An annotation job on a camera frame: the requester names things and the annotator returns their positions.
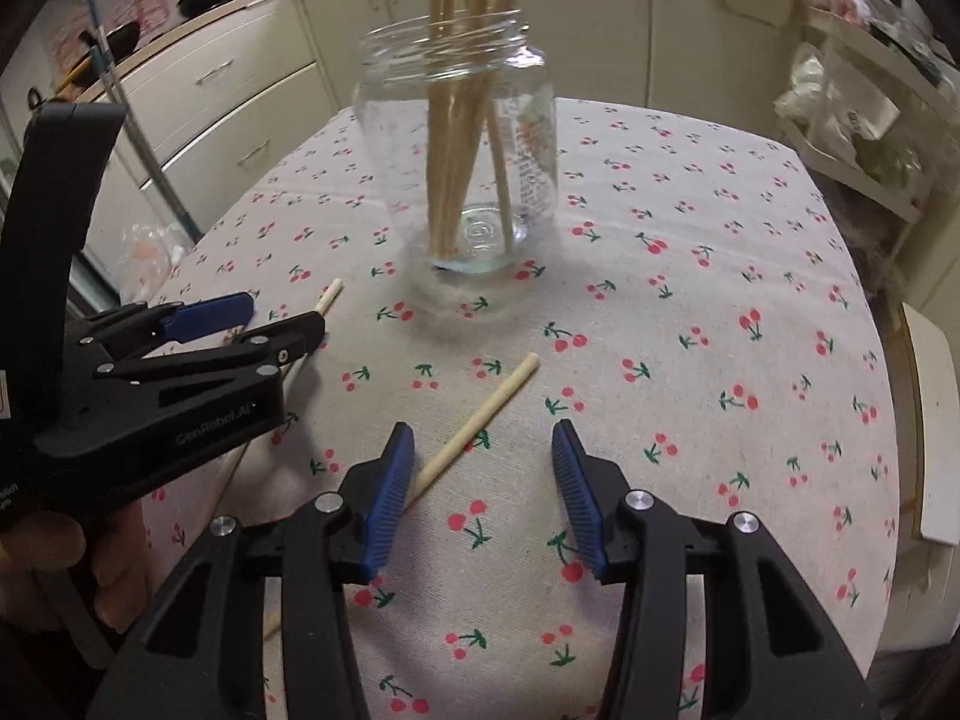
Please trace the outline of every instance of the drawer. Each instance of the drawer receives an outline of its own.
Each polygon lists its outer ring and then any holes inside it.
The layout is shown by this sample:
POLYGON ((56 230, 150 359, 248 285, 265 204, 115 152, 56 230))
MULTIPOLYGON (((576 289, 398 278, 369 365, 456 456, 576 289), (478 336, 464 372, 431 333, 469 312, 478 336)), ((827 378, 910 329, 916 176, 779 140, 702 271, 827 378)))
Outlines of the drawer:
MULTIPOLYGON (((220 119, 163 166, 203 232, 277 162, 334 114, 315 64, 297 71, 220 119)), ((162 203, 157 188, 143 188, 162 203)))
MULTIPOLYGON (((294 0, 267 0, 216 20, 123 78, 133 112, 162 165, 234 108, 314 61, 294 0)), ((133 178, 147 172, 126 135, 133 178)))

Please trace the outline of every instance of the bamboo skewer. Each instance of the bamboo skewer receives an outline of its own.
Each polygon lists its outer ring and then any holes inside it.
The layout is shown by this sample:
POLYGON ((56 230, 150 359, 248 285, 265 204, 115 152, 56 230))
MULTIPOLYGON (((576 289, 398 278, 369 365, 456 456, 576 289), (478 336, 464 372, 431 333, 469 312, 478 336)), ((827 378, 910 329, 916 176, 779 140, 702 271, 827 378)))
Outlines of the bamboo skewer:
POLYGON ((517 366, 507 380, 498 386, 496 391, 487 398, 483 405, 464 423, 464 426, 457 431, 456 435, 443 445, 437 454, 430 458, 421 469, 421 472, 416 476, 413 485, 411 485, 410 491, 407 494, 407 509, 409 509, 410 505, 423 495, 427 488, 440 477, 440 474, 446 471, 448 466, 461 455, 467 442, 490 423, 490 420, 493 419, 498 410, 503 408, 507 401, 517 393, 538 367, 539 357, 533 352, 530 352, 530 354, 523 358, 523 362, 517 366))

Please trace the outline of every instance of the red cherry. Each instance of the red cherry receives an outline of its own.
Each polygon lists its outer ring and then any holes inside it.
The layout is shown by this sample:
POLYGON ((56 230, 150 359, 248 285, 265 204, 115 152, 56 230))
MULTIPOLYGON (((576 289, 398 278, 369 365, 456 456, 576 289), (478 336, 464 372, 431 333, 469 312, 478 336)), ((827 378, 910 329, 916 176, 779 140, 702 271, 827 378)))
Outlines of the red cherry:
POLYGON ((571 581, 580 581, 584 576, 584 565, 579 562, 568 562, 563 568, 560 569, 560 574, 563 576, 563 579, 571 581))

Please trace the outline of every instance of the drawer handle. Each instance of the drawer handle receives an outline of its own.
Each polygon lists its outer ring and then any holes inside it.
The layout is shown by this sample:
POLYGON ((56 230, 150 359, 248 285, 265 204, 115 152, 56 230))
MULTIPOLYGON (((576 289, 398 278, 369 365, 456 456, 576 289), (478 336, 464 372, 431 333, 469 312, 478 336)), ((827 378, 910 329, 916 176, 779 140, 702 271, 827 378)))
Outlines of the drawer handle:
POLYGON ((197 86, 202 86, 202 85, 203 85, 203 81, 207 81, 207 80, 212 79, 213 76, 216 76, 216 74, 218 74, 218 73, 222 73, 224 70, 226 70, 226 69, 227 69, 230 65, 232 65, 232 64, 233 64, 233 60, 232 60, 232 59, 228 59, 226 62, 224 62, 224 64, 215 67, 213 70, 209 71, 208 73, 204 73, 202 76, 200 76, 200 77, 197 79, 197 81, 196 81, 197 86))
POLYGON ((267 146, 269 145, 270 145, 270 138, 267 138, 267 140, 265 140, 263 143, 257 146, 253 151, 248 153, 247 156, 245 156, 243 159, 238 159, 237 165, 239 165, 240 167, 243 167, 244 165, 246 165, 248 161, 253 159, 253 157, 256 157, 259 153, 261 153, 261 151, 263 151, 264 148, 267 148, 267 146))

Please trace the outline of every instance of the plastic bag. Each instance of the plastic bag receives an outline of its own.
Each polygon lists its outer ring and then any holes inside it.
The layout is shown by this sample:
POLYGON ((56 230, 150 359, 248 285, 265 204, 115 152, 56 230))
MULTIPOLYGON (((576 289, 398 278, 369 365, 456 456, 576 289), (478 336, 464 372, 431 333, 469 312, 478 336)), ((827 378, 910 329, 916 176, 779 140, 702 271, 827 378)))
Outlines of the plastic bag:
POLYGON ((124 230, 123 241, 126 253, 117 272, 124 305, 150 301, 189 251, 175 225, 135 224, 124 230))

